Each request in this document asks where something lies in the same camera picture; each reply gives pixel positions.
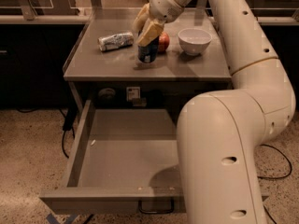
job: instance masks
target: power cord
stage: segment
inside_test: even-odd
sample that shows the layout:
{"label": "power cord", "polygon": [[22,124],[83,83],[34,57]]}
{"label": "power cord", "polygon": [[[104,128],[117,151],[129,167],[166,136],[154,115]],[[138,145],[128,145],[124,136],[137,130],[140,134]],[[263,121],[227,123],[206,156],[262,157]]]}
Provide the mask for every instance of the power cord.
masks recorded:
{"label": "power cord", "polygon": [[38,108],[32,108],[32,109],[20,109],[20,108],[16,108],[17,111],[19,111],[20,113],[31,113],[31,112],[35,112],[38,110]]}
{"label": "power cord", "polygon": [[270,213],[269,213],[268,209],[265,207],[265,205],[263,206],[263,209],[264,209],[265,213],[269,216],[269,218],[273,221],[273,223],[277,224],[276,221],[270,215]]}
{"label": "power cord", "polygon": [[[282,153],[279,149],[277,149],[273,146],[269,146],[269,145],[266,145],[266,144],[262,144],[261,146],[273,148],[278,153],[280,153],[286,159],[286,161],[288,162],[288,164],[290,166],[290,171],[284,176],[258,176],[258,178],[266,179],[266,180],[280,180],[280,179],[286,178],[289,175],[291,175],[291,173],[292,173],[292,163],[290,162],[290,160],[287,158],[287,156],[284,153]],[[273,219],[273,217],[270,215],[270,213],[269,213],[268,209],[265,207],[265,205],[263,206],[263,208],[264,208],[265,213],[269,216],[269,218],[273,221],[273,223],[277,224],[276,221]]]}
{"label": "power cord", "polygon": [[[64,117],[64,120],[67,119],[67,115],[63,112],[63,110],[59,109],[60,113],[63,115]],[[63,138],[62,138],[62,150],[63,150],[63,153],[64,155],[69,158],[68,154],[66,153],[65,151],[65,148],[64,148],[64,139],[65,139],[65,135],[66,135],[66,132],[72,130],[72,133],[73,133],[73,137],[75,138],[75,131],[74,131],[74,128],[73,126],[71,128],[65,128],[65,122],[64,122],[64,127],[63,127],[63,130],[64,130],[64,133],[63,133]]]}
{"label": "power cord", "polygon": [[89,217],[87,217],[87,219],[83,222],[83,224],[87,224],[90,222],[90,220],[93,218],[94,214],[90,214]]}
{"label": "power cord", "polygon": [[289,175],[291,175],[291,173],[292,173],[292,163],[290,162],[290,160],[287,158],[287,156],[285,154],[283,154],[279,149],[277,149],[273,146],[269,146],[269,145],[266,145],[266,144],[262,144],[261,146],[271,147],[274,150],[276,150],[277,152],[279,152],[286,159],[286,161],[288,162],[288,164],[290,166],[290,171],[286,175],[283,175],[283,176],[273,176],[273,177],[272,176],[258,176],[258,178],[267,179],[267,180],[278,180],[278,179],[284,179],[284,178],[288,177]]}

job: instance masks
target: cabinet top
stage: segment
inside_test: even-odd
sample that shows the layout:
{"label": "cabinet top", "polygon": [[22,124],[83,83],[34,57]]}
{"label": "cabinet top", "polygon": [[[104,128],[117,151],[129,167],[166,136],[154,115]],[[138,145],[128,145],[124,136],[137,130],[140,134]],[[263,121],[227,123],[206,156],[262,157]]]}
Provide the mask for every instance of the cabinet top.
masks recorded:
{"label": "cabinet top", "polygon": [[[132,31],[133,21],[140,8],[98,9],[84,36],[76,44],[76,51],[68,64],[67,81],[229,81],[221,41],[204,10],[186,9],[164,30],[170,36],[165,53],[158,54],[153,63],[142,63],[137,57],[137,45],[102,52],[98,37]],[[198,27],[212,34],[212,41],[199,56],[184,53],[178,43],[178,32],[187,27]]]}

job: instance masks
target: yellow object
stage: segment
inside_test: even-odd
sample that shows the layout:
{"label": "yellow object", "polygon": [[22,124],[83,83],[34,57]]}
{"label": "yellow object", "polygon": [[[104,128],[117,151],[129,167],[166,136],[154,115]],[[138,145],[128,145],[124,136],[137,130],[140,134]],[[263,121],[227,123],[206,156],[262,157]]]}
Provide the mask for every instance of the yellow object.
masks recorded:
{"label": "yellow object", "polygon": [[136,43],[138,46],[146,47],[152,40],[159,36],[164,29],[165,21],[159,21],[150,15],[150,5],[144,5],[139,11],[134,23],[133,30],[141,32]]}

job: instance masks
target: blue can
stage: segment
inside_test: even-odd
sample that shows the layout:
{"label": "blue can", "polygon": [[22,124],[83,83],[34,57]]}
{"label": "blue can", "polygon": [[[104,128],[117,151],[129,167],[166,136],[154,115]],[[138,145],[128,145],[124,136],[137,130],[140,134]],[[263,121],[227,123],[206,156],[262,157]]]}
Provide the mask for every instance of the blue can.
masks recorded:
{"label": "blue can", "polygon": [[155,61],[159,47],[159,36],[152,40],[146,47],[138,46],[138,59],[142,63]]}

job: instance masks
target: drawer handle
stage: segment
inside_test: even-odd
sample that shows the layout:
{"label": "drawer handle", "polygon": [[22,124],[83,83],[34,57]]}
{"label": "drawer handle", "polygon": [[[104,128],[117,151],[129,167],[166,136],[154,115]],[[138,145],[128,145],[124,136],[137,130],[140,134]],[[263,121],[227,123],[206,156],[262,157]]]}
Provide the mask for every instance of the drawer handle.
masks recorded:
{"label": "drawer handle", "polygon": [[138,202],[139,212],[142,214],[170,214],[175,210],[175,202],[173,199],[170,200],[171,207],[168,210],[156,210],[156,211],[147,211],[142,208],[142,201]]}

